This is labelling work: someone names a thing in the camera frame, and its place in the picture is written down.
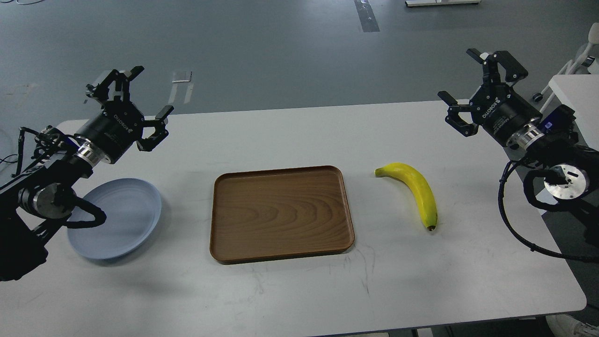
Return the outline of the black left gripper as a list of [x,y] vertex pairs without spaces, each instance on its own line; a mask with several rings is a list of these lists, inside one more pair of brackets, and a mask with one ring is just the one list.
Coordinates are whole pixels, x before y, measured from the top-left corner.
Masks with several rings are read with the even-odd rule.
[[[103,108],[75,137],[90,141],[110,164],[116,163],[135,141],[139,151],[151,152],[168,136],[166,125],[173,105],[165,105],[153,120],[144,121],[142,113],[131,102],[130,83],[143,71],[143,66],[129,71],[111,70],[101,82],[86,85],[86,96]],[[144,128],[153,128],[154,132],[141,138]]]

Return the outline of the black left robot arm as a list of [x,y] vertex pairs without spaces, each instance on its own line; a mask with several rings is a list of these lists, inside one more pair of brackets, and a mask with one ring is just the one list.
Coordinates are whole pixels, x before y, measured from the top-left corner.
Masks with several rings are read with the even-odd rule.
[[143,66],[112,70],[88,84],[87,97],[99,102],[101,111],[73,135],[53,126],[40,132],[19,129],[16,170],[1,186],[1,281],[17,281],[45,263],[45,246],[60,228],[105,223],[100,207],[77,196],[75,182],[90,177],[99,162],[116,163],[133,144],[150,152],[166,139],[174,107],[165,105],[148,120],[131,102],[130,83],[143,71]]

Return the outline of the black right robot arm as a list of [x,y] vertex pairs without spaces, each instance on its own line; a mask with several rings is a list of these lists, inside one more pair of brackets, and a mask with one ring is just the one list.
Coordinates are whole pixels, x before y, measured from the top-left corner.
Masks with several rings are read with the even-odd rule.
[[539,247],[518,234],[504,206],[509,176],[520,166],[528,168],[524,195],[533,207],[548,212],[569,212],[585,226],[586,242],[598,245],[598,207],[584,198],[598,189],[598,151],[578,143],[573,130],[574,110],[559,105],[548,117],[516,93],[514,85],[528,71],[508,51],[467,55],[482,66],[482,84],[466,104],[445,90],[438,97],[448,106],[445,121],[462,136],[483,128],[504,148],[520,148],[523,156],[506,164],[498,188],[498,209],[511,234],[532,252],[583,263],[597,263],[597,256],[572,256]]

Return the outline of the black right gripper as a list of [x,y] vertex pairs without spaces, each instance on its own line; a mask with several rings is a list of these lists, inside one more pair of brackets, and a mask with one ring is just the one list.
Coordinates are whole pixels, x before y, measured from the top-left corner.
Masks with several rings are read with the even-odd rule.
[[459,104],[449,92],[441,90],[438,97],[448,106],[445,122],[464,137],[476,135],[480,125],[502,147],[510,147],[516,132],[526,124],[541,121],[542,114],[512,88],[529,72],[508,51],[489,54],[469,48],[467,55],[482,66],[482,84],[470,98],[470,103],[481,109],[475,111],[475,123],[468,123],[460,113],[471,113],[474,107]]

